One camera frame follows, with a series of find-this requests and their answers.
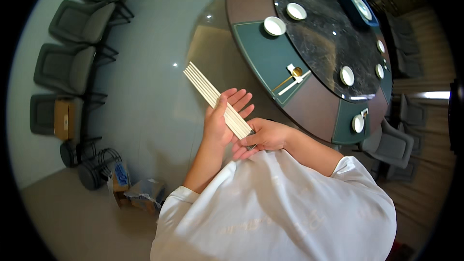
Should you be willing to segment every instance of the finger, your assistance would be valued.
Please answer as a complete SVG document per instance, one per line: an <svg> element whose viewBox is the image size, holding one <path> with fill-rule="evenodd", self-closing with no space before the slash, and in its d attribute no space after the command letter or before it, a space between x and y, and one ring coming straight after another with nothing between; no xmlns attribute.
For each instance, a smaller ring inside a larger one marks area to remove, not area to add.
<svg viewBox="0 0 464 261"><path fill-rule="evenodd" d="M261 127L262 127L263 120L264 120L264 119L262 119L262 118L253 118L253 119L251 119L251 120L248 120L248 121L247 121L247 124L248 124L251 128L253 128L253 130L254 130L255 132L258 132L258 131L261 129Z"/></svg>
<svg viewBox="0 0 464 261"><path fill-rule="evenodd" d="M230 96L227 101L229 102L230 105L234 105L238 100L243 98L247 94L247 91L245 89L241 89L240 91L236 92L234 95Z"/></svg>
<svg viewBox="0 0 464 261"><path fill-rule="evenodd" d="M227 108L227 97L224 95L221 95L219 99L217 100L216 108L212 112L211 116L218 117L218 118L224 116L224 112L226 108Z"/></svg>
<svg viewBox="0 0 464 261"><path fill-rule="evenodd" d="M239 140L239 138L234 134L234 135L232 136L231 142L232 142L232 143L236 143L238 140Z"/></svg>
<svg viewBox="0 0 464 261"><path fill-rule="evenodd" d="M255 147L255 148L253 148L252 150L246 151L245 153L243 153L242 155L240 155L240 159L241 159L241 160L246 160L247 158L249 158L249 157L252 156L253 154L257 153L258 151L259 151L258 147Z"/></svg>
<svg viewBox="0 0 464 261"><path fill-rule="evenodd" d="M227 98L229 98L230 96L234 95L236 92L237 92L237 88L231 88L227 91L222 92L221 95L224 95Z"/></svg>
<svg viewBox="0 0 464 261"><path fill-rule="evenodd" d="M235 142L234 145L232 146L232 152L236 153L241 147L243 146L240 145L239 141Z"/></svg>
<svg viewBox="0 0 464 261"><path fill-rule="evenodd" d="M243 146L255 145L262 142L261 135L257 133L240 139L240 144Z"/></svg>
<svg viewBox="0 0 464 261"><path fill-rule="evenodd" d="M248 117L248 115L250 115L253 112L254 109L255 109L255 106L253 104L251 104L248 107L246 107L244 110L242 110L239 113L239 115L240 115L240 117L245 119L246 117Z"/></svg>
<svg viewBox="0 0 464 261"><path fill-rule="evenodd" d="M245 96L243 96L240 100L238 100L237 103L233 105L235 111L239 112L241 109L243 109L243 107L245 107L245 105L248 104L252 97L252 93L248 93Z"/></svg>
<svg viewBox="0 0 464 261"><path fill-rule="evenodd" d="M214 109L211 108L211 106L208 105L208 107L206 108L206 112L205 112L205 118L209 118L213 111L214 111Z"/></svg>
<svg viewBox="0 0 464 261"><path fill-rule="evenodd" d="M233 160L238 160L240 159L240 157L242 156L242 154L246 153L247 152L247 148L246 147L241 147L239 148L239 150L237 150L234 155L232 156L232 159Z"/></svg>

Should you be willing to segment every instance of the person's left hand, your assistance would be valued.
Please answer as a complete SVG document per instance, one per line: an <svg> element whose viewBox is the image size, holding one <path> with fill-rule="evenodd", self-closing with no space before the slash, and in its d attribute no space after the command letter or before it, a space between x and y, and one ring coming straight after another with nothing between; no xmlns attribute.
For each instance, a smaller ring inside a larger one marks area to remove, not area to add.
<svg viewBox="0 0 464 261"><path fill-rule="evenodd" d="M219 102L215 109L210 106L206 109L205 125L203 128L203 140L211 143L218 143L222 147L226 147L234 137L233 132L225 124L224 112L227 108L227 103L239 113L242 118L247 117L253 111L253 104L245 107L252 99L252 94L247 93L245 89L237 92L236 88L229 89L221 94Z"/></svg>

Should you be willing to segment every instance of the person's right hand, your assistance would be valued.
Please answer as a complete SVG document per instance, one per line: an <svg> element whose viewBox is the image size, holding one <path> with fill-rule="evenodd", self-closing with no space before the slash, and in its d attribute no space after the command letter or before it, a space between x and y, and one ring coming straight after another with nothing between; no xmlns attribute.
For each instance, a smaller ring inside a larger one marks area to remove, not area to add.
<svg viewBox="0 0 464 261"><path fill-rule="evenodd" d="M247 121L248 125L256 132L256 134L247 136L241 140L234 136L232 142L232 152L234 153L234 160L244 160L260 150L278 150L285 147L287 137L289 137L293 128L287 125L265 120L261 118L254 118ZM248 151L245 146L258 144L255 148Z"/></svg>

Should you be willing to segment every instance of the sleeve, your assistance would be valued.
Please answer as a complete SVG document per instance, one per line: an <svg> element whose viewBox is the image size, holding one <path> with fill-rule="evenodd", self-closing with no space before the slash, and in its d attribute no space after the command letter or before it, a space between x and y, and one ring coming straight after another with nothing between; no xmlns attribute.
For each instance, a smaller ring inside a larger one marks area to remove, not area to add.
<svg viewBox="0 0 464 261"><path fill-rule="evenodd" d="M331 178L344 182L338 186L340 195L346 200L339 234L345 236L347 250L356 248L361 242L366 255L384 260L396 235L396 211L392 199L355 157L343 157Z"/></svg>
<svg viewBox="0 0 464 261"><path fill-rule="evenodd" d="M184 186L178 187L165 200L159 212L156 238L160 235L172 232L192 204L198 199L199 194Z"/></svg>

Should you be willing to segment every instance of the white chopstick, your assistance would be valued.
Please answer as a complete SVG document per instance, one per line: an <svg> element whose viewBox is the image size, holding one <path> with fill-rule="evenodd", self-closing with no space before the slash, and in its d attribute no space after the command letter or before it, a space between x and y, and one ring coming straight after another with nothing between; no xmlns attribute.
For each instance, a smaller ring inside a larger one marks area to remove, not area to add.
<svg viewBox="0 0 464 261"><path fill-rule="evenodd" d="M220 93L211 84L211 82L208 81L208 79L192 62L190 62L190 65L184 70L184 74L195 86L198 92L205 98L208 104L212 108L215 108L217 100L220 97ZM229 126L234 134L240 139L248 136L253 131L229 103L227 104L224 118L227 126Z"/></svg>
<svg viewBox="0 0 464 261"><path fill-rule="evenodd" d="M307 75L309 75L311 73L311 71L308 71L308 72L305 72L301 78L304 79ZM290 90L290 88L292 88L294 85L298 84L297 81L294 81L292 84L288 85L287 87L285 87L284 90L281 90L278 95L279 96L282 96L283 93L287 92L288 90Z"/></svg>
<svg viewBox="0 0 464 261"><path fill-rule="evenodd" d="M216 88L206 79L205 76L203 76L203 74L198 69L195 70L192 66L188 66L186 70L189 70L190 72L193 72L194 74L198 76L198 80L200 81L201 84L203 84L206 87L206 89L210 91L210 94L215 99L214 102L216 103L217 98L220 97L220 94L216 90ZM240 118L241 120L243 119L238 114L237 114L237 117L235 117L234 113L232 113L231 110L235 112L235 109L228 103L225 114L229 115L229 118L231 120L235 120L234 124L236 124L237 128L240 129L243 132L243 134L248 135L250 133L248 128L245 125L243 125L240 121L236 121L238 118Z"/></svg>
<svg viewBox="0 0 464 261"><path fill-rule="evenodd" d="M194 71L200 75L200 77L204 80L205 84L210 86L211 90L214 91L217 95L217 97L221 96L221 93L211 84L211 82L200 72L200 70L194 65L194 63L190 62L190 65L194 68ZM243 131L250 133L252 131L252 128L243 120L243 118L235 111L234 107L227 103L227 108L226 112L236 120L236 122L239 124L240 127L242 127Z"/></svg>
<svg viewBox="0 0 464 261"><path fill-rule="evenodd" d="M198 79L197 75L194 75L191 71L186 69L184 71L184 74L189 78L190 82L194 84L194 86L197 88L197 90L200 92L200 94L205 98L205 100L208 102L208 104L212 107L216 107L217 103L217 97L214 97L209 91L207 91L207 88L204 87L204 85L200 82ZM245 137L244 132L237 126L237 124L232 121L230 118L229 114L225 113L224 118L226 118L226 122L230 124L231 130L234 132L234 134L240 136L241 138Z"/></svg>

